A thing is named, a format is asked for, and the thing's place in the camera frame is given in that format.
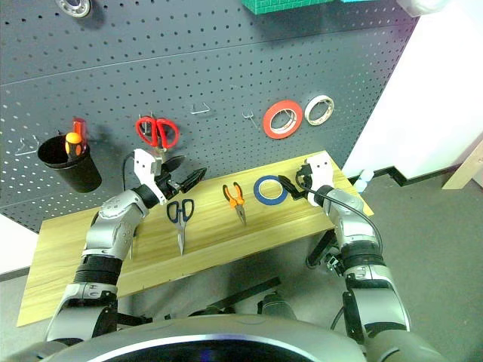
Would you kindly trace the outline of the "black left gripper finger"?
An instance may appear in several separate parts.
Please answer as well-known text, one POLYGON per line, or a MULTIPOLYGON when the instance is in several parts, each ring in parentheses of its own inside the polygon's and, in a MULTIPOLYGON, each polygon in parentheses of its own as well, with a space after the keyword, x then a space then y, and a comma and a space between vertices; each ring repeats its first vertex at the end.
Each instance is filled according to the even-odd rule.
POLYGON ((169 158, 163 163, 164 171, 175 171, 184 161, 186 157, 184 155, 177 155, 169 158))
POLYGON ((188 177, 184 181, 182 181, 182 183, 180 184, 180 191, 188 192, 190 189, 194 188, 202 181, 206 172, 206 167, 194 170, 190 175, 188 175, 188 177))

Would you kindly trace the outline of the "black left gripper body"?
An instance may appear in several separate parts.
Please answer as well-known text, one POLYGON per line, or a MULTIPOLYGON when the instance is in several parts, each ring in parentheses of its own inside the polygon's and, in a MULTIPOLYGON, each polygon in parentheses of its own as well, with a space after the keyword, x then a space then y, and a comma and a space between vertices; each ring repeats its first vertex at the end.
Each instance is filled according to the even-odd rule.
POLYGON ((175 182, 170 173, 163 173, 156 177, 156 185, 166 199, 172 199, 179 193, 185 193, 186 190, 182 184, 175 182))

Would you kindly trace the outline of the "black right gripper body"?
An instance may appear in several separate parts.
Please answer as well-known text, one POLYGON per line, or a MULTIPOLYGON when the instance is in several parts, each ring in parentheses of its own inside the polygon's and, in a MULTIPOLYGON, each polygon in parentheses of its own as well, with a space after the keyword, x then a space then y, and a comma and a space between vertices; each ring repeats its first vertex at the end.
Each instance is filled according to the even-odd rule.
POLYGON ((309 192, 306 189, 312 188, 312 168, 310 165, 302 165, 300 169, 296 172, 297 184, 305 190, 308 195, 309 192))

